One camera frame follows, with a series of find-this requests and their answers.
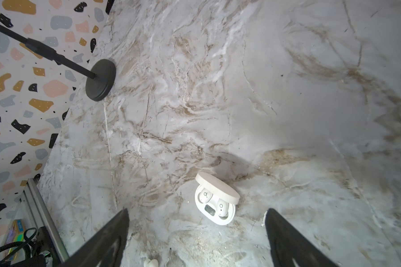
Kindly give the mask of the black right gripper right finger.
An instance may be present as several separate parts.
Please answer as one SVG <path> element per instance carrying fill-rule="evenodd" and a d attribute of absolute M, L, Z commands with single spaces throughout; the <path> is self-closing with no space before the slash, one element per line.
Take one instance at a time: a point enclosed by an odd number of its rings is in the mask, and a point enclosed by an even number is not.
<path fill-rule="evenodd" d="M 265 229 L 276 267 L 336 267 L 275 209 L 265 213 Z"/>

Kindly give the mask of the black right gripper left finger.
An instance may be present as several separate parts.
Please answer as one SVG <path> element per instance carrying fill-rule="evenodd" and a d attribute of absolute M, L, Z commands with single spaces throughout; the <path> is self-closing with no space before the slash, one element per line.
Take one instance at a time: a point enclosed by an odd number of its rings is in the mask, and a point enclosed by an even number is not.
<path fill-rule="evenodd" d="M 127 243 L 129 223 L 128 210 L 121 210 L 61 266 L 119 267 Z"/>

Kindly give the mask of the white earbud charging case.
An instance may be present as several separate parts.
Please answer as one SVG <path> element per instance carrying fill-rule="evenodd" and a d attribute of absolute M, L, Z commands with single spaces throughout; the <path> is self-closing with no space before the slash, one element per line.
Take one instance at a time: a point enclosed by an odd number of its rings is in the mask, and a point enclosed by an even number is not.
<path fill-rule="evenodd" d="M 199 184 L 194 196 L 198 210 L 215 224 L 228 225 L 235 217 L 236 206 L 240 200 L 239 193 L 219 178 L 206 172 L 198 172 L 195 179 Z M 199 193 L 204 189 L 213 194 L 212 199 L 205 204 L 201 203 L 198 198 Z M 219 200 L 229 203 L 228 216 L 226 218 L 221 218 L 217 214 L 217 202 Z"/>

